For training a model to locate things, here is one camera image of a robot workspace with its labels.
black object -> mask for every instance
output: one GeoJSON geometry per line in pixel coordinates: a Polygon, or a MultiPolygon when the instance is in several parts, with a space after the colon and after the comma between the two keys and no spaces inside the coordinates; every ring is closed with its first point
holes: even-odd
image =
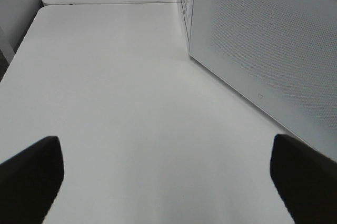
{"type": "Polygon", "coordinates": [[[288,135],[274,140],[270,174],[296,224],[337,223],[337,164],[288,135]]]}
{"type": "Polygon", "coordinates": [[[58,137],[49,136],[0,165],[0,223],[42,223],[64,177],[58,137]]]}

white microwave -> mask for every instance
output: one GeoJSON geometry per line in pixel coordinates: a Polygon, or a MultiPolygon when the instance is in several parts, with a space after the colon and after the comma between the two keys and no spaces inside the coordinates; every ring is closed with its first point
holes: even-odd
{"type": "Polygon", "coordinates": [[[337,0],[182,5],[191,57],[337,161],[337,0]]]}

